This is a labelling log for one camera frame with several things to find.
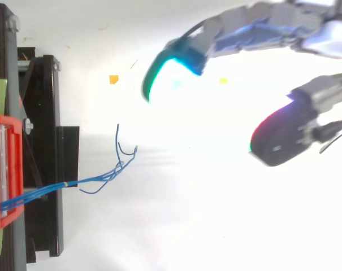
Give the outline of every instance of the white background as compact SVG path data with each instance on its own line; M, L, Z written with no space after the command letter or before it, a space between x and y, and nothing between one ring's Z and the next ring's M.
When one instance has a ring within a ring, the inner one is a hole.
M117 123L124 149L139 146L100 193L65 189L64 252L38 253L28 270L342 271L342 139L276 168L248 154L277 97L342 72L342 60L286 49L232 55L209 62L207 88L149 105L140 84L164 44L242 1L3 2L20 17L18 45L62 62L61 124L81 126L79 177L114 167ZM321 121L334 117L342 105Z

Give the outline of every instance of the red plastic holder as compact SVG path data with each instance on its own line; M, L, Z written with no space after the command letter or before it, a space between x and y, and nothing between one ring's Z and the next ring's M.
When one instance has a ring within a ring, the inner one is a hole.
M0 116L0 202L24 193L22 123L13 117ZM0 211L0 229L16 220L24 206Z

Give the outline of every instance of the bolt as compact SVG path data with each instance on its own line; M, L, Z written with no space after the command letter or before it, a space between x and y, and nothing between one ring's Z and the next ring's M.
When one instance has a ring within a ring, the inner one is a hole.
M34 129L34 125L30 122L30 119L24 120L24 130L26 134L30 134L31 130Z
M17 16L11 15L6 21L7 29L11 32L20 31L20 20Z
M62 71L62 64L59 61L54 62L54 70L56 72L61 72Z

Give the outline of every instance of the yellow debris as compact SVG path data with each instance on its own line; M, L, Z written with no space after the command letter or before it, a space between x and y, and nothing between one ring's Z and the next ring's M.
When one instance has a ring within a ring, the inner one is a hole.
M115 85L119 81L119 76L118 75L110 75L109 81L110 81L111 85Z
M225 84L227 84L227 83L228 83L228 79L227 79L226 77L220 78L220 84L225 85Z

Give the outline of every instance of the blue wire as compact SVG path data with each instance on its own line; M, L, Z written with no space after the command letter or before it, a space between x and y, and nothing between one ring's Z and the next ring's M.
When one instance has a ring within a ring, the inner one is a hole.
M13 198L13 199L10 199L10 200L7 200L5 202L0 203L0 210L1 211L9 211L11 209L14 209L14 208L21 206L23 204L26 204L28 202L31 202L34 199L40 198L40 197L42 197L48 193L51 193L53 191L58 190L58 189L62 189L62 188L67 187L67 186L77 185L77 184L84 183L84 182L91 182L91 181L105 182L96 192L91 193L91 192L87 192L87 191L80 189L80 191L87 193L87 194L98 193L100 190L102 190L102 188L108 182L114 180L119 174L121 174L123 169L126 168L136 157L136 152L138 150L138 146L135 147L135 150L132 154L126 154L125 152L123 152L123 150L122 150L122 148L118 142L118 131L119 131L119 124L117 125L116 135L115 135L115 149L116 149L116 153L117 153L118 163L114 169L112 169L111 171L109 171L107 173L99 175L97 177L91 177L91 178L87 178L87 179L80 180L80 181L69 181L66 183L65 182L55 183L55 184L52 184L49 186L42 187L42 188L37 189L35 191L25 193L21 196L18 196L16 198ZM120 151L122 152L122 154L129 155L129 156L133 155L133 157L126 164L124 164L124 162L120 160L118 147L119 147Z
M120 160L120 156L119 156L119 151L118 151L118 145L119 145L119 142L118 142L118 132L119 132L119 124L117 124L116 126L116 133L115 133L115 151L116 151L116 155L117 155L117 158L118 158L118 163L117 163L117 166L120 165L120 168L122 169L123 168L123 161ZM88 192L88 191L85 191L83 189L79 189L81 192L83 193L86 193L86 194L90 194L90 195L94 195L96 193L98 193L99 191L101 191L108 183L109 181L105 182L97 191L95 192Z
M122 154L124 154L124 155L132 156L132 155L135 154L135 153L132 153L132 154L127 154L127 153L125 153L125 152L122 150L122 147L120 146L120 143L119 143L119 142L118 142L118 146L119 146L120 152L121 152Z

